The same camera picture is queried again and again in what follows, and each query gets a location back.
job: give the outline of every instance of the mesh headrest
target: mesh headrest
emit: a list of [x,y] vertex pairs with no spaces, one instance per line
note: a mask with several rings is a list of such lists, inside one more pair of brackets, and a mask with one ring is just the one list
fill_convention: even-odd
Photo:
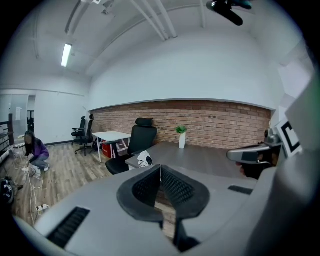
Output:
[[135,120],[135,123],[138,126],[152,126],[152,120],[153,118],[138,118],[137,120]]

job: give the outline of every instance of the power strip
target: power strip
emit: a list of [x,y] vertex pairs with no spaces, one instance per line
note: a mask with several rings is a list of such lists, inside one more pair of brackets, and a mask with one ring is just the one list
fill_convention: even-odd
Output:
[[42,211],[44,211],[45,209],[48,209],[48,208],[50,208],[49,205],[47,205],[47,204],[42,204],[42,205],[38,206],[38,207],[36,208],[36,210],[38,211],[38,213],[41,213]]

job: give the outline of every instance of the ceiling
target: ceiling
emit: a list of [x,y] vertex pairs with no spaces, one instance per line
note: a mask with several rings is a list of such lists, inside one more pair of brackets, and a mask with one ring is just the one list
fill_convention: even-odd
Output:
[[[82,0],[78,11],[87,2]],[[93,76],[97,65],[107,65],[115,56],[139,44],[147,38],[157,37],[156,31],[150,26],[144,16],[132,5],[130,0],[114,0],[112,7],[106,10],[104,4],[110,0],[101,0],[99,4],[87,3],[88,8],[84,14],[73,16],[73,21],[80,17],[74,33],[72,21],[69,34],[65,29],[72,16],[78,0],[47,0],[26,19],[21,26],[17,38],[32,40],[35,56],[53,65],[61,65],[61,58],[66,43],[72,44],[71,56],[67,69],[80,74]],[[160,15],[161,12],[155,0],[147,0],[153,10]],[[149,15],[142,0],[135,0],[141,9]],[[161,0],[168,11],[177,35],[193,29],[201,29],[202,13],[201,0]],[[234,8],[234,11],[243,18],[244,24],[237,27],[217,13],[213,13],[204,7],[206,29],[216,27],[230,27],[250,32],[255,22],[254,8],[250,11]],[[174,40],[170,30],[163,19],[170,40]]]

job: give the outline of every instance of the brick wall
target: brick wall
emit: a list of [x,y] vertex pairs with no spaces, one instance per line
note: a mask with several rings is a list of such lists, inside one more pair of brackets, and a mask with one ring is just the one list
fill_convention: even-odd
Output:
[[153,118],[155,142],[179,142],[175,127],[187,127],[186,144],[234,149],[263,141],[270,110],[206,100],[144,102],[93,110],[93,132],[131,133],[137,118]]

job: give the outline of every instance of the fluorescent light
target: fluorescent light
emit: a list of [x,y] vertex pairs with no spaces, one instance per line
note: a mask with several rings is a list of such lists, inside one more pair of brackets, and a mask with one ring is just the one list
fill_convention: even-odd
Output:
[[71,52],[71,44],[66,43],[64,46],[64,50],[63,50],[63,55],[62,55],[62,62],[61,62],[61,66],[62,67],[66,67],[68,64],[68,59],[69,59],[69,55]]

